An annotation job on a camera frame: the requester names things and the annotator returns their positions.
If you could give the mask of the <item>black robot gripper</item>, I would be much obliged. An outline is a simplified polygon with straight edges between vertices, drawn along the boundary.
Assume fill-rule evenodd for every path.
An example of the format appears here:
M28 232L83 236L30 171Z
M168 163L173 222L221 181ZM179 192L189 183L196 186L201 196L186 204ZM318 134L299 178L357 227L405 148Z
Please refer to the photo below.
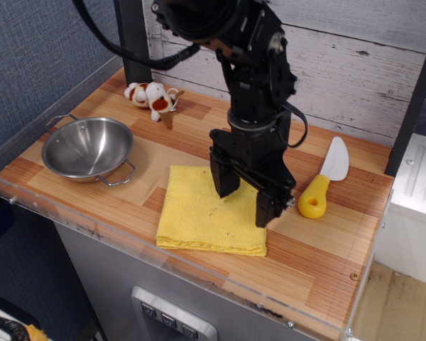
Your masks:
M210 170L218 196L237 190L241 179L256 188L257 227L279 218L293 198L296 182L283 161L289 132L290 121L277 120L253 131L232 126L230 132L213 129L209 133Z

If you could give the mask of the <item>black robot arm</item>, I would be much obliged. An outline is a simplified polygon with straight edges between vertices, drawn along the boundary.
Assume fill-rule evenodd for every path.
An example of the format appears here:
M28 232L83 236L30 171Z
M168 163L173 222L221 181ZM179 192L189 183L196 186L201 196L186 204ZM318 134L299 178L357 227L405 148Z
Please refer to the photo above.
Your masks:
M210 132L210 168L220 197L246 181L257 189L256 225L265 227L293 202L288 98L296 76L280 19L264 1L154 1L158 22L176 36L214 51L231 106L229 131Z

